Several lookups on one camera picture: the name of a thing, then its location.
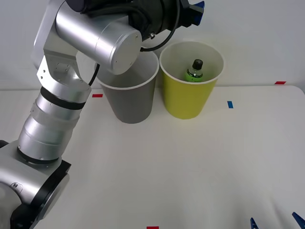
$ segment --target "tape marker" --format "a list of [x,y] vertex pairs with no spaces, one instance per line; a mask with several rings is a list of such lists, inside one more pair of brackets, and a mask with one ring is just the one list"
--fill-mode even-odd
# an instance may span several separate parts
[[285,83],[286,83],[286,81],[276,81],[275,82],[275,84],[282,84],[282,85],[285,84]]
[[103,94],[93,94],[92,98],[103,98]]
[[228,101],[228,107],[229,107],[229,108],[232,108],[232,109],[234,108],[234,107],[233,107],[232,101]]

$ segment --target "black cable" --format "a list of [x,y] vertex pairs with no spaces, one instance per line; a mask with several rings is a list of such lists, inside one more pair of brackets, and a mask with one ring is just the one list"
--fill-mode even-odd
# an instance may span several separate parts
[[93,74],[93,76],[92,76],[90,82],[88,83],[89,86],[91,86],[91,85],[93,84],[93,82],[94,82],[94,80],[95,80],[95,78],[96,78],[96,76],[97,76],[97,73],[99,72],[99,69],[100,69],[100,65],[97,64],[97,65],[96,65],[96,68],[95,68],[95,71],[94,71],[94,74]]
[[175,25],[171,31],[171,33],[168,35],[168,37],[159,45],[152,47],[152,48],[141,48],[142,52],[151,52],[151,51],[155,51],[161,47],[163,47],[173,36],[173,34],[175,33],[176,29],[178,28],[178,24],[179,24],[179,19],[180,19],[180,0],[176,0],[177,3],[177,16],[176,16],[176,22]]

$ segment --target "bottle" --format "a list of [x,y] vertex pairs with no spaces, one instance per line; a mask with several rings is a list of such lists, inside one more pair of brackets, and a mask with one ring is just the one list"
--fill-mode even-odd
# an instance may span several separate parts
[[203,73],[202,73],[202,65],[203,61],[196,59],[192,65],[191,68],[187,69],[185,73],[185,80],[187,82],[201,82],[203,79]]

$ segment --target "blue tape marker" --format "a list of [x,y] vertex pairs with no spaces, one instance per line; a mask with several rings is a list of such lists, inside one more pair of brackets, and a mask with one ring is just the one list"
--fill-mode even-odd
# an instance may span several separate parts
[[228,101],[228,107],[229,107],[229,108],[232,108],[232,109],[234,108],[234,107],[233,107],[232,101]]

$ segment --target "black bottle cap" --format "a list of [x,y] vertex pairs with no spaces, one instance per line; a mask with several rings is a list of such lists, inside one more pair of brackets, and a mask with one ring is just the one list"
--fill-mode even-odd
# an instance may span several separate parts
[[193,63],[193,68],[196,70],[201,70],[202,69],[202,65],[203,65],[203,61],[196,59]]

